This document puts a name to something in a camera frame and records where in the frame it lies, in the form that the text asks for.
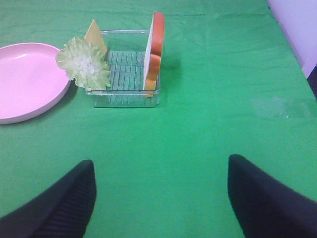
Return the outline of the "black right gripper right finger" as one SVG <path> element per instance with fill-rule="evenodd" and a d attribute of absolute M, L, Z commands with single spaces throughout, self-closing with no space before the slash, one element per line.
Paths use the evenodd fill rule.
<path fill-rule="evenodd" d="M 280 183 L 241 155 L 229 157 L 227 191 L 245 237 L 317 236 L 317 203 Z"/>

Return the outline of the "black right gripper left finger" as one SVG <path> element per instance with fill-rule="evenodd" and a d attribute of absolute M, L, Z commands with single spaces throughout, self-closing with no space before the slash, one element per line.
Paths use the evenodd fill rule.
<path fill-rule="evenodd" d="M 43 193 L 0 219 L 2 238 L 82 238 L 96 201 L 93 161 L 83 160 Z"/>

